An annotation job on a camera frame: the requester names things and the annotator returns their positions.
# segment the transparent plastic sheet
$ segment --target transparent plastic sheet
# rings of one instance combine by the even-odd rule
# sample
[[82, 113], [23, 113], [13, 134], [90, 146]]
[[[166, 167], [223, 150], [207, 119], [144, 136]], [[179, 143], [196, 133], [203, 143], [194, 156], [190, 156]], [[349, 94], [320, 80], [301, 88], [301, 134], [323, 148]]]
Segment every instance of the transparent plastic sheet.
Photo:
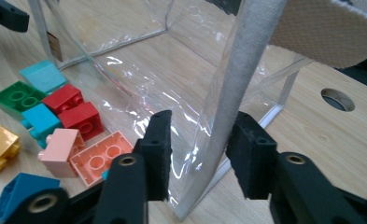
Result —
[[[203, 0], [137, 0], [127, 6], [116, 1], [109, 7], [105, 0], [83, 11], [74, 8], [71, 14], [66, 12], [77, 1], [64, 2], [71, 6], [58, 6], [53, 0], [43, 6], [47, 26], [59, 30], [55, 34], [64, 42], [64, 57], [70, 60], [59, 65], [68, 80], [97, 106], [108, 132], [121, 131], [134, 144], [143, 137], [152, 114], [173, 111], [169, 193], [170, 204], [176, 207], [192, 172], [201, 172], [204, 159], [196, 155], [205, 150], [212, 134], [235, 16]], [[115, 7], [125, 10], [108, 14]], [[141, 18], [124, 23], [124, 28], [115, 26], [124, 13], [131, 14], [137, 7], [147, 13], [131, 16], [145, 15], [151, 26], [136, 24]], [[85, 28], [87, 22], [91, 29]], [[290, 51], [267, 47], [240, 109], [259, 122], [271, 120], [284, 104], [280, 96], [289, 94], [289, 90], [283, 92], [287, 90], [285, 80], [309, 62]]]

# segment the wooden table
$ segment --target wooden table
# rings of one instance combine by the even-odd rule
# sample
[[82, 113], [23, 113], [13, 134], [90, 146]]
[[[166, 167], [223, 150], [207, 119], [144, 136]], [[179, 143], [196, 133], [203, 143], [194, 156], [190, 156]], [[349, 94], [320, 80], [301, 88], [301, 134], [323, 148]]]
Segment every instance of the wooden table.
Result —
[[[19, 70], [43, 59], [34, 29], [18, 34], [0, 26], [0, 90], [18, 80]], [[347, 94], [355, 109], [343, 112], [326, 104], [320, 95], [325, 88]], [[37, 145], [27, 131], [1, 110], [0, 124], [20, 135], [22, 144], [20, 155], [0, 173], [0, 193], [20, 172], [52, 177], [28, 150]], [[367, 198], [366, 86], [328, 66], [311, 63], [301, 70], [284, 111], [266, 130], [279, 151], [303, 153], [335, 186]], [[84, 190], [78, 179], [62, 179], [62, 187]], [[149, 203], [149, 217], [150, 223], [178, 222], [167, 203]], [[244, 200], [230, 171], [183, 223], [272, 223], [272, 219], [268, 202]]]

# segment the green lego brick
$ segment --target green lego brick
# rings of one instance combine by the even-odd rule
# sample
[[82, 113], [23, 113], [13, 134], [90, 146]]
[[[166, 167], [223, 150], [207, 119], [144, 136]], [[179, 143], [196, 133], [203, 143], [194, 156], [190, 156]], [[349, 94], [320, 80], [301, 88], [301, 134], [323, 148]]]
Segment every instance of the green lego brick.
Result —
[[0, 108], [12, 118], [22, 120], [22, 112], [41, 103], [46, 93], [18, 81], [0, 91]]

